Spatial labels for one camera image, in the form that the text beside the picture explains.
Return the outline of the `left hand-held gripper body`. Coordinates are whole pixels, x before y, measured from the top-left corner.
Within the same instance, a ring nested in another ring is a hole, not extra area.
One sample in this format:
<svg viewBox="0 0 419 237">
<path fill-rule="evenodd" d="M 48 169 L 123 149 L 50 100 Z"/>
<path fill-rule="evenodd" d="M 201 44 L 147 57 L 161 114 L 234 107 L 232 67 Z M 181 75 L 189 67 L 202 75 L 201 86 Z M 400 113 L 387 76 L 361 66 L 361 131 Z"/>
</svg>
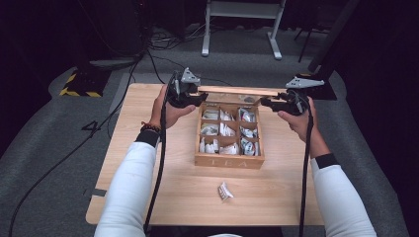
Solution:
<svg viewBox="0 0 419 237">
<path fill-rule="evenodd" d="M 198 96 L 200 86 L 201 79 L 189 68 L 185 68 L 183 72 L 175 71 L 168 83 L 167 101 L 175 108 L 185 108 L 190 105 L 191 96 Z"/>
</svg>

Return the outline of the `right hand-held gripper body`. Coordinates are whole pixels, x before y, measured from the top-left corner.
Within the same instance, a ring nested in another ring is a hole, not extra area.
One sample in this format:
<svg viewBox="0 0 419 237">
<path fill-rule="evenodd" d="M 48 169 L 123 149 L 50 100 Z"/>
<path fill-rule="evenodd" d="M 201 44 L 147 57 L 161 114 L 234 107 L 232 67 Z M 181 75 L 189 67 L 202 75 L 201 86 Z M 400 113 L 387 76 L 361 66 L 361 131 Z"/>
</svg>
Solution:
<svg viewBox="0 0 419 237">
<path fill-rule="evenodd" d="M 306 79 L 295 76 L 286 84 L 286 91 L 279 97 L 290 106 L 288 114 L 299 116 L 309 108 L 308 92 L 323 86 L 323 80 Z"/>
</svg>

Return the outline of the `wooden box lid with glass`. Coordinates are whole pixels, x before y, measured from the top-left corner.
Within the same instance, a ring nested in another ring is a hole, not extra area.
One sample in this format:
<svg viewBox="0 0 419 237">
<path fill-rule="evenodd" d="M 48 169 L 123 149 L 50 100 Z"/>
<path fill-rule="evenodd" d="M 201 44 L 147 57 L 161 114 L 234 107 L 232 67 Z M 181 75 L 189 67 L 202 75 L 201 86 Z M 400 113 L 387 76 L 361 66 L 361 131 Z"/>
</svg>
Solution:
<svg viewBox="0 0 419 237">
<path fill-rule="evenodd" d="M 250 87 L 223 87 L 200 86 L 200 93 L 207 93 L 208 103 L 225 103 L 258 106 L 262 98 L 273 98 L 285 89 L 277 88 L 250 88 Z"/>
</svg>

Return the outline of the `wooden tea box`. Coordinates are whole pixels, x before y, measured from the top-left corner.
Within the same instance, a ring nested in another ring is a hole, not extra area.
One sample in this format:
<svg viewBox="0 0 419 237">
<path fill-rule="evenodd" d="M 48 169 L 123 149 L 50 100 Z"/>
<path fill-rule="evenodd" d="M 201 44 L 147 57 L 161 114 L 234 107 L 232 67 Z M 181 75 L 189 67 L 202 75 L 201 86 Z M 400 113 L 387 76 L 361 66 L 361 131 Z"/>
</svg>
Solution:
<svg viewBox="0 0 419 237">
<path fill-rule="evenodd" d="M 244 155 L 219 155 L 219 154 L 207 154 L 198 151 L 199 147 L 199 126 L 201 125 L 201 115 L 205 108 L 209 107 L 246 107 L 253 108 L 256 111 L 257 122 L 260 136 L 260 156 L 244 156 Z M 195 152 L 195 164 L 197 166 L 207 167 L 225 167 L 225 168 L 241 168 L 241 169 L 260 169 L 265 161 L 265 154 L 263 148 L 262 130 L 260 125 L 260 116 L 258 108 L 251 105 L 234 105 L 234 104 L 221 104 L 221 103 L 203 103 L 199 108 L 198 114 L 198 128 L 197 128 L 197 139 L 196 139 L 196 152 Z"/>
</svg>

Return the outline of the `person's right hand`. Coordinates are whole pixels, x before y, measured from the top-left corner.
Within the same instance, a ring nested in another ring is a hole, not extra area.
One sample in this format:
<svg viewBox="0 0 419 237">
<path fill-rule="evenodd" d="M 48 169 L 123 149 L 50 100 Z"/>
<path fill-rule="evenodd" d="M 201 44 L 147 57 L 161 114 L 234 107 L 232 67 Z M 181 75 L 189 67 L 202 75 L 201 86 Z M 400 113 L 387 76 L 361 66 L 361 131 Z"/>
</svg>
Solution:
<svg viewBox="0 0 419 237">
<path fill-rule="evenodd" d="M 304 114 L 300 116 L 293 116 L 284 111 L 278 112 L 278 116 L 289 124 L 290 129 L 294 131 L 303 142 L 306 141 L 307 137 L 309 117 L 313 118 L 313 127 L 311 129 L 310 141 L 317 141 L 320 139 L 321 136 L 321 133 L 317 125 L 317 114 L 315 105 L 311 98 L 308 98 L 308 100 L 311 112 L 306 111 Z"/>
</svg>

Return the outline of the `group of tea bags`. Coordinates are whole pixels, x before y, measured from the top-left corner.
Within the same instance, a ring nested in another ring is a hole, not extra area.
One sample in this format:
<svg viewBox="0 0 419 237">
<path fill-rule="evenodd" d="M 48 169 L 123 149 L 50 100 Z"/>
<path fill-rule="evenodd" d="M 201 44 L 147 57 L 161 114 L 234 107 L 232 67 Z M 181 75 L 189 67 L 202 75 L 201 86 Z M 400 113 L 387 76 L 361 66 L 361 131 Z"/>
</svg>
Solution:
<svg viewBox="0 0 419 237">
<path fill-rule="evenodd" d="M 209 107 L 201 115 L 198 151 L 207 154 L 260 156 L 256 111 L 246 107 Z"/>
</svg>

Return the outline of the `black metal stand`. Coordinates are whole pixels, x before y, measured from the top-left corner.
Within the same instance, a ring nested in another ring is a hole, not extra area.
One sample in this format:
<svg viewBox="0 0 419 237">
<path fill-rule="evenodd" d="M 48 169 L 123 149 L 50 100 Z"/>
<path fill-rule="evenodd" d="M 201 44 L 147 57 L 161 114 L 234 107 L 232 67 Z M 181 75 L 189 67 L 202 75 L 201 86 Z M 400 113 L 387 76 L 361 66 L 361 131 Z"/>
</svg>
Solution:
<svg viewBox="0 0 419 237">
<path fill-rule="evenodd" d="M 326 34 L 323 45 L 308 65 L 310 79 L 316 82 L 324 81 L 323 85 L 306 89 L 307 95 L 312 99 L 336 100 L 329 82 L 333 72 L 332 63 L 335 62 L 332 49 L 359 2 L 360 0 L 312 0 L 311 13 L 305 17 L 302 28 L 303 31 L 307 31 L 307 37 L 300 55 L 303 56 L 312 33 Z"/>
</svg>

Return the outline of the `white striped tea bag packet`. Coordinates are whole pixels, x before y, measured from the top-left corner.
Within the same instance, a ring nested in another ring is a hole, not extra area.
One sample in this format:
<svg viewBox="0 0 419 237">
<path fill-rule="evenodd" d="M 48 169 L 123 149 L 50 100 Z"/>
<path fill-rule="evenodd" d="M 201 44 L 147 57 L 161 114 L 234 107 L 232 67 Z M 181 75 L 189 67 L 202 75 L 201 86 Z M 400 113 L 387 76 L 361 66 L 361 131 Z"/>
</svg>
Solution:
<svg viewBox="0 0 419 237">
<path fill-rule="evenodd" d="M 217 188 L 218 194 L 222 200 L 227 200 L 229 198 L 233 198 L 233 194 L 227 187 L 226 182 L 222 182 L 221 185 Z"/>
</svg>

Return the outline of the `black yellow striped stand base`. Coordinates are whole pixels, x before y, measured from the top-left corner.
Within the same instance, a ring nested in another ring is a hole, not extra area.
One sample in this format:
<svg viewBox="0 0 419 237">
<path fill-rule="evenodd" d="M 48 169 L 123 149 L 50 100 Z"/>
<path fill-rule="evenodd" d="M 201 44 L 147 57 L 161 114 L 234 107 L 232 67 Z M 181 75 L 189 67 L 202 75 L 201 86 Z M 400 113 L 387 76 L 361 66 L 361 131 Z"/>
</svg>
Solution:
<svg viewBox="0 0 419 237">
<path fill-rule="evenodd" d="M 89 71 L 74 70 L 61 89 L 60 96 L 77 96 L 100 98 L 104 95 L 111 71 L 92 69 Z"/>
</svg>

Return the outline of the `grey tape strip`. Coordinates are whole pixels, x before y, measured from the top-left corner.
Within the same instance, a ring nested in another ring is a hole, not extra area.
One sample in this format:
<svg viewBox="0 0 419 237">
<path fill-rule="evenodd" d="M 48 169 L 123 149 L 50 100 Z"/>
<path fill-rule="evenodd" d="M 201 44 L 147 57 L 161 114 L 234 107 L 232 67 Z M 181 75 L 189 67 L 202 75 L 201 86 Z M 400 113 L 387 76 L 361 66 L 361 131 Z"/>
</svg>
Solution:
<svg viewBox="0 0 419 237">
<path fill-rule="evenodd" d="M 106 195 L 106 190 L 100 190 L 100 189 L 86 189 L 83 193 L 84 197 L 92 197 L 92 196 L 96 196 L 96 197 L 104 197 Z"/>
</svg>

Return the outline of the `white metal table frame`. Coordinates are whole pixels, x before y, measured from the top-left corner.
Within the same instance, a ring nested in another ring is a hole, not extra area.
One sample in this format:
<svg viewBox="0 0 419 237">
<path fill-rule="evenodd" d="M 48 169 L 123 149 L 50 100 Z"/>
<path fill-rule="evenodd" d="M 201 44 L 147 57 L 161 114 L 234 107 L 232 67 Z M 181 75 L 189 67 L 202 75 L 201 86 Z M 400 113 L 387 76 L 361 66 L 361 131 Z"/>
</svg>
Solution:
<svg viewBox="0 0 419 237">
<path fill-rule="evenodd" d="M 206 57 L 210 54 L 210 18 L 211 17 L 234 17 L 274 20 L 275 23 L 267 38 L 271 46 L 274 58 L 283 58 L 277 42 L 277 33 L 287 0 L 280 0 L 279 3 L 245 3 L 245 2 L 223 2 L 220 0 L 207 0 L 205 13 L 205 35 L 201 55 Z"/>
</svg>

